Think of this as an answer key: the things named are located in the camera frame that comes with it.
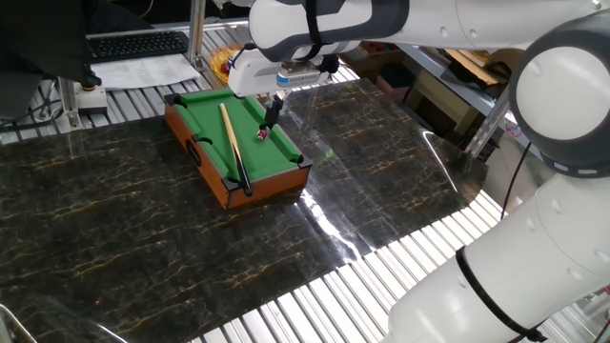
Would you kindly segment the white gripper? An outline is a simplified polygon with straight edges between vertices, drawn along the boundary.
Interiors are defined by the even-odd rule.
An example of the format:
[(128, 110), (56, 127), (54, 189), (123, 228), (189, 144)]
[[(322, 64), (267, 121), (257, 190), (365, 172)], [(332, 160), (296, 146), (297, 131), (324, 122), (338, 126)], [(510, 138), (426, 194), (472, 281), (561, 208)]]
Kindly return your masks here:
[(275, 92), (273, 101), (266, 108), (265, 130), (271, 130), (277, 123), (287, 91), (324, 84), (339, 67), (335, 54), (317, 56), (304, 62), (272, 62), (259, 50), (237, 52), (229, 63), (228, 86), (237, 97)]

